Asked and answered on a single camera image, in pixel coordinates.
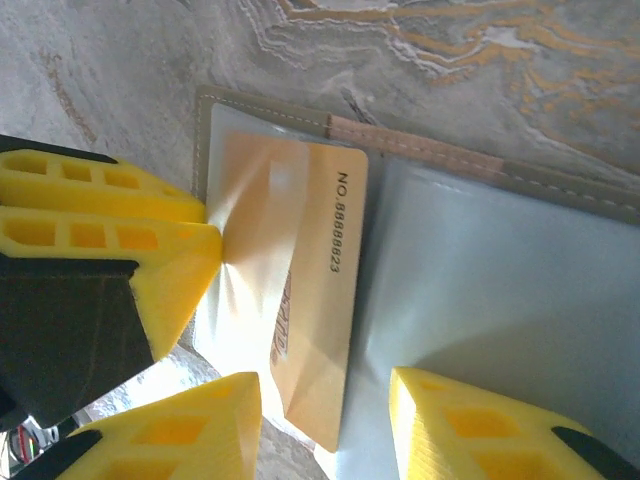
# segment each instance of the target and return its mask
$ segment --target wallet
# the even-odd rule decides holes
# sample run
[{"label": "wallet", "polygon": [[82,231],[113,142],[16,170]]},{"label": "wallet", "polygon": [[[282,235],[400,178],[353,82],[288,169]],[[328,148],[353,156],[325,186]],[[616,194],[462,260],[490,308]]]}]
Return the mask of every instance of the wallet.
[{"label": "wallet", "polygon": [[203,201],[218,103],[369,159],[339,446],[315,450],[330,478],[398,478],[396,366],[566,415],[640,463],[638,192],[201,87],[192,193]]}]

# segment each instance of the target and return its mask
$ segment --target yellow plastic part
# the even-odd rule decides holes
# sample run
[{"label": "yellow plastic part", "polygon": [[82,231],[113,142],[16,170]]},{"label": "yellow plastic part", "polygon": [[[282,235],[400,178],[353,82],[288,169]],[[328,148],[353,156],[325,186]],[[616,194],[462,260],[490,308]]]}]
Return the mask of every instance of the yellow plastic part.
[{"label": "yellow plastic part", "polygon": [[58,480],[244,480],[262,425],[255,373],[237,373],[90,423],[103,438]]},{"label": "yellow plastic part", "polygon": [[602,477],[551,431],[588,433],[561,415],[413,368],[391,375],[402,480],[591,480]]},{"label": "yellow plastic part", "polygon": [[166,356],[220,268],[210,225],[0,206],[0,252],[14,258],[121,259],[154,360]]},{"label": "yellow plastic part", "polygon": [[0,154],[0,204],[203,223],[196,198],[122,160],[108,164],[35,150]]}]

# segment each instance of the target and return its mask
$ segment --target marble surface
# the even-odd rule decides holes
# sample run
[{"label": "marble surface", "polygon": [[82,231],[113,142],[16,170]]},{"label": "marble surface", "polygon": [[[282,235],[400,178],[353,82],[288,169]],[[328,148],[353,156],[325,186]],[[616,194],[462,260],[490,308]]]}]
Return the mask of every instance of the marble surface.
[{"label": "marble surface", "polygon": [[[195,87],[216,83],[640,190],[639,16],[637,0],[0,0],[0,132],[188,189]],[[259,478],[322,478],[265,431]]]}]

